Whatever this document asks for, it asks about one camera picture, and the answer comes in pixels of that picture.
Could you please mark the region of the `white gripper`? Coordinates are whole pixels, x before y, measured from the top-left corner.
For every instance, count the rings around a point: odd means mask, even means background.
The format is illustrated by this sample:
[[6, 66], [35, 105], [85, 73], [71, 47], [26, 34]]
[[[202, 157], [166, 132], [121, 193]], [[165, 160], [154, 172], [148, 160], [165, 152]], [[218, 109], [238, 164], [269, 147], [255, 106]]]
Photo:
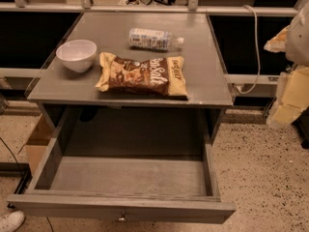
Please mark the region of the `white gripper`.
[[290, 73], [281, 72], [276, 100], [267, 116], [267, 125], [283, 129], [294, 122], [309, 107], [309, 2], [303, 5], [291, 21], [264, 46], [264, 50], [285, 52], [288, 60], [298, 66]]

